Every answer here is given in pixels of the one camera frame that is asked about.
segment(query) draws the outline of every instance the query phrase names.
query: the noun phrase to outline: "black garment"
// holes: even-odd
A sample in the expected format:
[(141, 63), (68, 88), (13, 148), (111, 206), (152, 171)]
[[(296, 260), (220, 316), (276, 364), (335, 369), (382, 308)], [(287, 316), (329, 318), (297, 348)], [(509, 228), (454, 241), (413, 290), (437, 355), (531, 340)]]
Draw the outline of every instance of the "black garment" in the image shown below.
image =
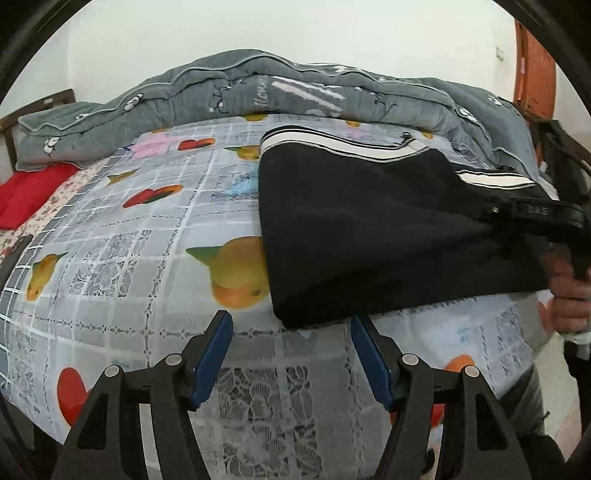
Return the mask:
[(449, 163), (414, 139), (365, 145), (302, 127), (261, 144), (259, 208), (275, 314), (288, 328), (545, 288), (527, 236), (487, 201), (547, 198), (526, 177)]

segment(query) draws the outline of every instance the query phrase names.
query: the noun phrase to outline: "folded comforter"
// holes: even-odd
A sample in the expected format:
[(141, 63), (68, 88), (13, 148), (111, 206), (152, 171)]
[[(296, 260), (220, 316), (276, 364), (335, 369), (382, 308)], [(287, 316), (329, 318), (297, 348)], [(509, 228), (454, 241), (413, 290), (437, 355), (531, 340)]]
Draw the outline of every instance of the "folded comforter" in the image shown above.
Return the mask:
[(147, 79), (105, 104), (77, 102), (20, 118), (19, 170), (83, 166), (143, 132), (261, 112), (405, 125), (456, 151), (538, 179), (529, 130), (510, 102), (438, 79), (399, 79), (336, 64), (303, 65), (232, 50)]

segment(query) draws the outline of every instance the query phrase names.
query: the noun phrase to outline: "red pillow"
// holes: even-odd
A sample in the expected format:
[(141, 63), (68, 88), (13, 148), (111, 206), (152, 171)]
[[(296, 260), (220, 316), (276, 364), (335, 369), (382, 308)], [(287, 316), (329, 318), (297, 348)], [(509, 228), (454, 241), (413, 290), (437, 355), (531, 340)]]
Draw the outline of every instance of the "red pillow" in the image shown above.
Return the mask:
[(15, 172), (0, 184), (0, 230), (20, 227), (77, 171), (70, 163), (55, 163), (41, 171)]

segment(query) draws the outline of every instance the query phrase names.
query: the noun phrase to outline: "white stripe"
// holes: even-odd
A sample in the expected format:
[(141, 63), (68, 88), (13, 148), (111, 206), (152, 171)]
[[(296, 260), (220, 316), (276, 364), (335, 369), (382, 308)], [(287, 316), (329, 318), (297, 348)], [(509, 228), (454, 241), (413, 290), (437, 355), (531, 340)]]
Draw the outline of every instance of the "white stripe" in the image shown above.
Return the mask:
[(309, 88), (311, 90), (318, 90), (319, 92), (325, 93), (326, 95), (329, 95), (333, 98), (338, 98), (339, 100), (346, 100), (346, 98), (344, 96), (342, 96), (340, 93), (331, 92), (330, 90), (326, 90), (321, 87), (317, 87), (316, 85), (310, 85), (309, 83), (298, 82), (297, 80), (286, 79), (286, 78), (277, 77), (277, 76), (274, 76), (273, 78), (281, 80), (282, 82), (295, 83), (296, 85), (300, 85), (302, 87)]
[(533, 180), (521, 175), (459, 171), (457, 175), (466, 183), (491, 189), (514, 190), (536, 185)]
[(261, 155), (272, 147), (283, 143), (302, 143), (312, 147), (322, 147), (327, 150), (344, 153), (346, 155), (355, 155), (365, 160), (371, 161), (392, 161), (414, 155), (427, 147), (417, 140), (412, 140), (408, 144), (399, 148), (371, 148), (363, 145), (354, 145), (341, 141), (337, 138), (316, 135), (311, 132), (279, 132), (270, 135), (261, 144)]
[(282, 90), (285, 93), (293, 93), (294, 95), (297, 95), (298, 97), (301, 97), (304, 100), (312, 100), (313, 102), (316, 102), (319, 105), (325, 106), (326, 108), (330, 108), (331, 110), (334, 110), (335, 112), (342, 111), (342, 108), (336, 106), (334, 103), (327, 102), (326, 100), (323, 100), (322, 98), (318, 98), (317, 96), (314, 96), (311, 93), (305, 92), (304, 90), (300, 90), (298, 87), (295, 87), (293, 85), (288, 85), (286, 83), (281, 83), (281, 82), (273, 82), (271, 84), (271, 86), (275, 87), (275, 88), (279, 88), (279, 90)]

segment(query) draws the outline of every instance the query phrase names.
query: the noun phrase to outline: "bedsheet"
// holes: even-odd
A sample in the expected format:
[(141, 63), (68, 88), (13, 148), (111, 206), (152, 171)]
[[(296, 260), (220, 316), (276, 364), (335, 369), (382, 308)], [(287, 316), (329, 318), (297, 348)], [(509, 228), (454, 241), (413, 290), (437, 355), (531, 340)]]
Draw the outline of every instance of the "bedsheet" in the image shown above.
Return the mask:
[[(0, 294), (4, 392), (59, 441), (107, 365), (153, 365), (214, 313), (235, 335), (210, 399), (191, 414), (212, 478), (373, 474), (390, 423), (369, 389), (348, 323), (285, 330), (261, 268), (258, 144), (299, 124), (378, 144), (430, 132), (298, 115), (217, 119), (142, 135), (120, 149), (25, 250)], [(374, 316), (435, 367), (475, 363), (497, 394), (546, 340), (537, 298), (496, 295)], [(141, 409), (158, 474), (148, 408)], [(432, 432), (439, 438), (441, 428)]]

